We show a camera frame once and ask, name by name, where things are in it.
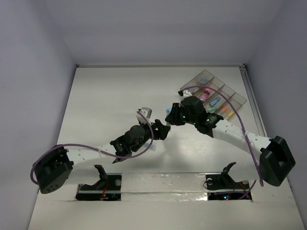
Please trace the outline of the blue correction tape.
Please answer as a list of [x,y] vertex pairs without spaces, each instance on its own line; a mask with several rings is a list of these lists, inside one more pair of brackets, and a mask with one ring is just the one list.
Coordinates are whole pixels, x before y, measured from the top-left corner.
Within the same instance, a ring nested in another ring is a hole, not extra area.
[[210,107],[215,107],[216,104],[220,101],[221,97],[216,97],[215,99],[213,99],[210,103],[209,106]]

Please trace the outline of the yellow highlighter cap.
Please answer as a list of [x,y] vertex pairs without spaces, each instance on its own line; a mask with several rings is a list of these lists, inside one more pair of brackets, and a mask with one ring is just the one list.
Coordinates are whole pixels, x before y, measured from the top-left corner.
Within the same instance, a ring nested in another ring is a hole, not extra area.
[[234,111],[229,112],[226,116],[226,120],[228,120],[234,113]]

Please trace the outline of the green capped highlighter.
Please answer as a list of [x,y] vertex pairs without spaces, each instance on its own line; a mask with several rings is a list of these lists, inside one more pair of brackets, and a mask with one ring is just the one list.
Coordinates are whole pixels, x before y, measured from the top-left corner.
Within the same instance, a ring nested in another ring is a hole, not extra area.
[[206,110],[207,110],[209,113],[215,112],[216,109],[217,109],[216,107],[208,107],[208,108],[206,108]]

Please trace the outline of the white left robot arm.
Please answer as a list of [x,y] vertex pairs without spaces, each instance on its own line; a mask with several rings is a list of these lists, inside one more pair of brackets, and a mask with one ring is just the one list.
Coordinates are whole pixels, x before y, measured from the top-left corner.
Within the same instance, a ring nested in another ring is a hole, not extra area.
[[34,162],[31,181],[39,186],[42,194],[49,194],[63,185],[85,184],[85,175],[79,170],[87,168],[97,171],[92,174],[89,183],[95,189],[106,185],[107,174],[103,164],[107,161],[118,163],[143,155],[155,140],[165,140],[170,126],[160,120],[139,122],[124,135],[108,144],[91,147],[83,144],[59,144],[45,152]]

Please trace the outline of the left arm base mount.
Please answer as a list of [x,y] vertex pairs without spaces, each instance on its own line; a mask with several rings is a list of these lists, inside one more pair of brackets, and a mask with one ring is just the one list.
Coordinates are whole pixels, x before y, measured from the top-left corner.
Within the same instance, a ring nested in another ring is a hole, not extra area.
[[93,184],[79,184],[75,199],[78,201],[120,201],[122,174],[107,174],[102,165],[94,165],[99,180]]

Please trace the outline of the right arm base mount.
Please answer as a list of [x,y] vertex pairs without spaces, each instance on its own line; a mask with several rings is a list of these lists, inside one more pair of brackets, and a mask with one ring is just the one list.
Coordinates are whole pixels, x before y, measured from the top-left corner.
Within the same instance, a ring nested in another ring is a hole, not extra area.
[[207,174],[203,187],[208,191],[208,200],[252,200],[249,182],[235,182],[229,175],[235,162],[228,164],[219,173]]

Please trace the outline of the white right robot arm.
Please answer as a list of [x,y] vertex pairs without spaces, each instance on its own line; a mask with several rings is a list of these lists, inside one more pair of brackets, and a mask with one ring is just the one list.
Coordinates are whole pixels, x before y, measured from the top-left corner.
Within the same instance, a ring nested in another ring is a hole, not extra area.
[[280,186],[295,166],[284,138],[262,137],[244,131],[222,116],[208,113],[202,101],[195,96],[174,103],[165,121],[175,126],[191,124],[200,133],[225,141],[252,156],[252,163],[240,164],[233,171],[221,175],[224,187],[231,188],[246,180],[262,180],[272,186]]

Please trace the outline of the pink cap glue bottle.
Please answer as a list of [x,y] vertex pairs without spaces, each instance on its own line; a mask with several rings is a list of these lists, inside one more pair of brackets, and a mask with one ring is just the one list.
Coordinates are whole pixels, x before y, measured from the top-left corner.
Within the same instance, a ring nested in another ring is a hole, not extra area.
[[212,92],[211,89],[205,88],[202,94],[199,96],[199,99],[204,102],[208,98],[208,96],[211,94],[211,92]]

